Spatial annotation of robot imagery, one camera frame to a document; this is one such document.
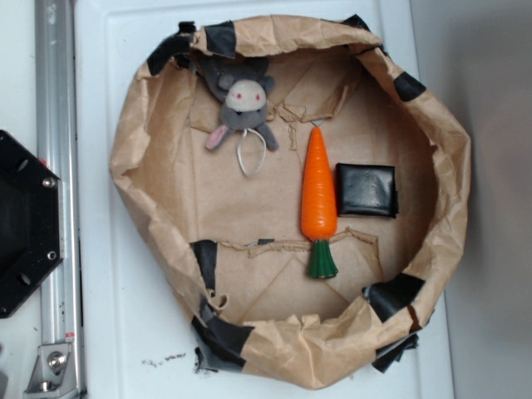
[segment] white wall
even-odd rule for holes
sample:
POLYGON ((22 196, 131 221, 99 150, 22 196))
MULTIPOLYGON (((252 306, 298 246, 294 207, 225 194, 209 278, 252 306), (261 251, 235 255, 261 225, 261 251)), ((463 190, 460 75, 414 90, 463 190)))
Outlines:
MULTIPOLYGON (((33 0, 0 0, 0 55, 0 129, 36 154, 33 0)), ((38 289, 11 318, 0 320, 0 372, 9 377, 5 399, 22 397, 41 333, 38 289)))
POLYGON ((446 290, 457 399, 532 397, 532 2, 411 0, 423 81, 473 139, 446 290))

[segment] black wallet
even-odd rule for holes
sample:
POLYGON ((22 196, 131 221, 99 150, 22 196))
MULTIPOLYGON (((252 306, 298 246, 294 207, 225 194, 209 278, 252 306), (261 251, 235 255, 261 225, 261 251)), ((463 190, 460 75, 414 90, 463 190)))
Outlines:
POLYGON ((336 191, 339 216, 395 218, 399 211, 393 166, 337 164, 336 191))

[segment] gray plush mouse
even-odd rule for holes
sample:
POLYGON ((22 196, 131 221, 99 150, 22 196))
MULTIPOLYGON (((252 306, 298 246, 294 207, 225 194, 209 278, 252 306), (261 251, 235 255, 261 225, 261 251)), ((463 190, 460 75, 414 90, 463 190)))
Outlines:
POLYGON ((266 95, 275 87, 275 80, 265 76, 268 59, 249 58, 243 64, 226 64, 217 57, 204 57, 201 61, 207 86, 222 101, 222 125, 207 140, 207 148, 216 150, 235 131, 256 130, 271 150, 278 143, 266 124, 268 113, 266 95))

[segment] gray wall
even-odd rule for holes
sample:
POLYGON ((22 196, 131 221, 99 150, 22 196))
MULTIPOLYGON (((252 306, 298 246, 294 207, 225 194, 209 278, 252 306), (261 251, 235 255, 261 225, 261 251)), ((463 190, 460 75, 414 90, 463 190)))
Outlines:
POLYGON ((456 398, 532 397, 532 2, 411 7, 421 81, 473 140, 465 256, 446 290, 456 398))

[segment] toy carrot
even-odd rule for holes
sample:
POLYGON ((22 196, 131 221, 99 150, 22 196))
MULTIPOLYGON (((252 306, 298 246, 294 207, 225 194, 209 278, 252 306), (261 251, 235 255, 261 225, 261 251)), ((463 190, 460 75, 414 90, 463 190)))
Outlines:
POLYGON ((308 274, 313 278, 329 278, 338 273, 328 241, 336 233, 336 228, 333 174, 322 131, 314 127, 308 142, 301 201, 301 230, 313 242, 308 268, 308 274))

